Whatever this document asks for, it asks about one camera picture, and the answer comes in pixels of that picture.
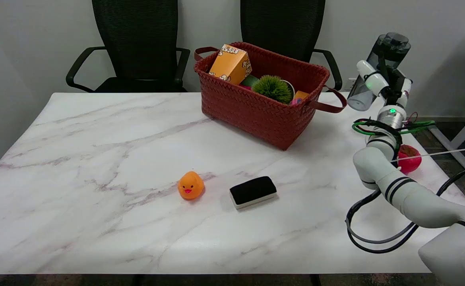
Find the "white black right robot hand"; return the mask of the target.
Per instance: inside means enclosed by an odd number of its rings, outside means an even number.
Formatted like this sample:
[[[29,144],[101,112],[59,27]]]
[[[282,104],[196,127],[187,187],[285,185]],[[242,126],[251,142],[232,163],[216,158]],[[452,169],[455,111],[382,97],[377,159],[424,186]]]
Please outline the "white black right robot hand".
[[[364,112],[370,109],[378,97],[385,100],[385,105],[398,105],[401,108],[407,106],[413,83],[411,79],[405,77],[399,70],[389,68],[386,69],[387,76],[383,76],[380,70],[376,70],[365,60],[360,60],[356,67],[367,92],[349,98],[350,107]]]

